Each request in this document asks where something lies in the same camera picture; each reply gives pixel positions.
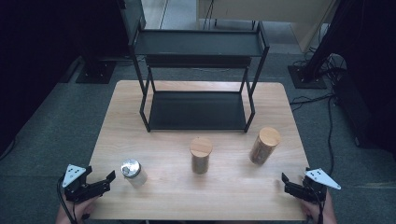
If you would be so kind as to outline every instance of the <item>silver can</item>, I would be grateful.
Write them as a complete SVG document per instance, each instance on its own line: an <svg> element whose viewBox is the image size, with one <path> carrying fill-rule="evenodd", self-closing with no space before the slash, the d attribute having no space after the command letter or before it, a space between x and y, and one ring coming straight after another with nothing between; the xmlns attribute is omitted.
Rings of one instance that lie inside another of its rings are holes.
<svg viewBox="0 0 396 224"><path fill-rule="evenodd" d="M133 159L125 161L121 166L121 172L132 186L139 188L146 183L148 175L143 170L142 165Z"/></svg>

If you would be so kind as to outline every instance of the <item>black metal shelf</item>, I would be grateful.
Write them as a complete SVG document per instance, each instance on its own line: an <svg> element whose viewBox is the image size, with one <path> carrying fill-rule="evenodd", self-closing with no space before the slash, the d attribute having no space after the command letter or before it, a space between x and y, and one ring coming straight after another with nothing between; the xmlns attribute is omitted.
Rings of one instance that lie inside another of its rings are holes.
<svg viewBox="0 0 396 224"><path fill-rule="evenodd" d="M255 115L253 92L269 46L262 25L257 31L143 30L137 24L129 41L134 68L143 92L140 115L151 130L243 130ZM145 56L148 78L143 81L136 55ZM252 57L260 57L254 80L248 80ZM157 91L151 68L244 69L239 91ZM144 113L149 88L153 98L149 120ZM246 118L242 91L247 91Z"/></svg>

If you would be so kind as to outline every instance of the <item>wooden cylinder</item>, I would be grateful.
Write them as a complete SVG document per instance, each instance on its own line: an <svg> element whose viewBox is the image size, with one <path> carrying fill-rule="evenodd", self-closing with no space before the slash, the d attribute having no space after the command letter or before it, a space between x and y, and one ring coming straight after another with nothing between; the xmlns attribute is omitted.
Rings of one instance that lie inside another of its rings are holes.
<svg viewBox="0 0 396 224"><path fill-rule="evenodd" d="M207 138L197 137L191 141L191 168L193 172L198 175L207 172L209 168L209 155L212 149L212 143Z"/></svg>
<svg viewBox="0 0 396 224"><path fill-rule="evenodd" d="M253 148L250 150L250 160L258 165L264 164L279 142L280 134L276 129L270 127L261 129Z"/></svg>

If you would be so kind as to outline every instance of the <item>can lid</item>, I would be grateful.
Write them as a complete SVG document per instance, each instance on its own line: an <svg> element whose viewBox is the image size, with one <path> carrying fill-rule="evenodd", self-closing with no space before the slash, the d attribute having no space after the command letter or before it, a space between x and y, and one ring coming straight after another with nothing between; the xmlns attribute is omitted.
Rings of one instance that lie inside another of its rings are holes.
<svg viewBox="0 0 396 224"><path fill-rule="evenodd" d="M195 157L206 157L212 152L212 142L204 137L197 137L191 141L190 152Z"/></svg>
<svg viewBox="0 0 396 224"><path fill-rule="evenodd" d="M121 166L121 172L126 177L135 177L140 172L140 163L136 160L127 160Z"/></svg>
<svg viewBox="0 0 396 224"><path fill-rule="evenodd" d="M280 143L280 133L271 127L260 130L260 140L268 147L276 147Z"/></svg>

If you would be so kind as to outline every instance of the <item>shelf tier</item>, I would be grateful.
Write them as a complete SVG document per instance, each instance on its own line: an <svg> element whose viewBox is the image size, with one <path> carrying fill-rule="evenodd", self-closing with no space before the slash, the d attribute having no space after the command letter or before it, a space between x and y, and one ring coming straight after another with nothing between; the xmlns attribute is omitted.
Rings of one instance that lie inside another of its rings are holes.
<svg viewBox="0 0 396 224"><path fill-rule="evenodd" d="M244 130L239 91L156 91L148 126L151 130Z"/></svg>

